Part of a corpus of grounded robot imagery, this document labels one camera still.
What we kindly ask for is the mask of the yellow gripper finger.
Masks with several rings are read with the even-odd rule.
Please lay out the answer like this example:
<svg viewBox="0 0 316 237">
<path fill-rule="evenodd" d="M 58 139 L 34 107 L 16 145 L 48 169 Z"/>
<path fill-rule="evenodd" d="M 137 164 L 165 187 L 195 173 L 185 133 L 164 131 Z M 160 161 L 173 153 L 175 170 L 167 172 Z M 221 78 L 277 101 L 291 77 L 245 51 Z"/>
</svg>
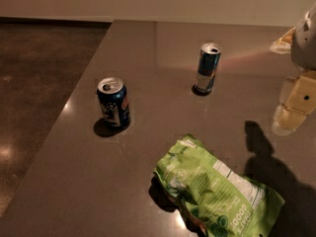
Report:
<svg viewBox="0 0 316 237">
<path fill-rule="evenodd" d="M 281 88 L 272 130 L 280 136 L 295 132 L 316 110 L 316 72 L 288 77 Z"/>
<path fill-rule="evenodd" d="M 270 51 L 277 54 L 291 54 L 291 46 L 295 30 L 296 27 L 291 28 L 279 39 L 274 41 L 270 46 Z"/>
</svg>

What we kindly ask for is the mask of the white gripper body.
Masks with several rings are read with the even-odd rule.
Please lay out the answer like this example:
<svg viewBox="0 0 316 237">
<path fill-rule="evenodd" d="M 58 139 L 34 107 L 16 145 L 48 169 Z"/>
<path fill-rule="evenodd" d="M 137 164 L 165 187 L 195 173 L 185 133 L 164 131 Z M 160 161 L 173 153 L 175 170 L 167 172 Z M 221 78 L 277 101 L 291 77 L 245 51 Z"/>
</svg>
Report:
<svg viewBox="0 0 316 237">
<path fill-rule="evenodd" d="M 316 2 L 296 25 L 291 61 L 301 70 L 316 70 Z"/>
</svg>

